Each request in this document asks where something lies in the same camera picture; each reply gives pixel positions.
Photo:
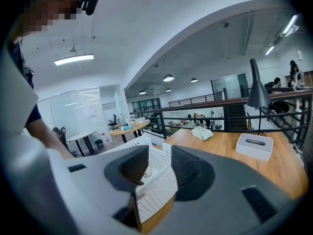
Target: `forearm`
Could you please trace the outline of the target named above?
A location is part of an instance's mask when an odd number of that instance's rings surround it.
[[[74,158],[74,156],[65,148],[59,139],[46,126],[42,119],[36,120],[26,125],[31,136],[38,138],[44,143],[46,148],[55,149],[61,153],[64,159]]]

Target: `wooden table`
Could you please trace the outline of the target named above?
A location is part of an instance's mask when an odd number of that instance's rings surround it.
[[[141,130],[142,128],[146,127],[146,126],[149,125],[149,124],[150,124],[150,120],[149,120],[148,122],[146,122],[146,123],[135,123],[135,124],[132,125],[133,128],[132,128],[131,130],[126,130],[126,131],[122,131],[122,130],[110,131],[110,134],[111,134],[112,136],[120,136],[120,135],[121,135],[121,136],[122,136],[122,139],[123,139],[123,142],[126,143],[127,140],[126,140],[126,138],[125,138],[125,134],[133,132],[134,135],[135,135],[135,137],[137,138],[138,136],[137,136],[137,132],[136,132],[136,131],[138,131],[138,135],[141,136],[141,131],[140,131],[140,130]]]
[[[180,129],[165,143],[198,149],[212,154],[239,160],[284,190],[291,199],[304,195],[309,187],[308,178],[296,152],[281,132],[266,133],[273,139],[273,152],[269,161],[261,161],[237,153],[236,143],[240,133],[213,132],[214,136],[201,141],[191,130]]]
[[[77,134],[77,135],[75,135],[75,136],[69,138],[67,141],[68,141],[68,142],[75,141],[76,144],[77,144],[77,147],[78,147],[78,149],[79,149],[79,151],[80,151],[80,153],[81,153],[82,156],[84,157],[85,155],[84,155],[84,153],[83,153],[83,151],[82,151],[82,148],[80,147],[80,145],[79,145],[79,143],[78,143],[78,140],[79,140],[79,139],[84,139],[85,144],[86,144],[86,146],[87,146],[87,148],[88,148],[90,154],[92,155],[92,154],[94,154],[94,150],[93,150],[93,147],[92,147],[92,145],[91,145],[91,143],[90,143],[90,140],[89,140],[89,138],[88,138],[88,135],[90,135],[90,134],[92,134],[92,133],[94,133],[94,132],[95,132],[95,131],[87,131],[87,132],[84,132],[84,133],[80,133],[80,134]]]

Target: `trash can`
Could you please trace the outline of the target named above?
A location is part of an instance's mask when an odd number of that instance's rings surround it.
[[[94,142],[94,143],[96,144],[98,150],[101,150],[104,147],[101,139],[96,140],[96,142]]]

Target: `white plastic basket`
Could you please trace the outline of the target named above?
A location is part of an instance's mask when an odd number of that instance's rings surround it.
[[[142,178],[144,185],[137,186],[136,199],[140,222],[156,214],[177,192],[177,180],[171,167],[171,145],[163,143],[162,151],[155,148],[149,137],[141,136],[105,152],[116,152],[136,145],[149,146],[149,166],[152,175]]]

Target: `lamp stem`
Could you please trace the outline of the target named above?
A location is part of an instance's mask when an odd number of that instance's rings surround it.
[[[258,135],[260,135],[260,128],[261,128],[261,107],[260,107],[260,120],[259,120],[259,131],[258,131]]]

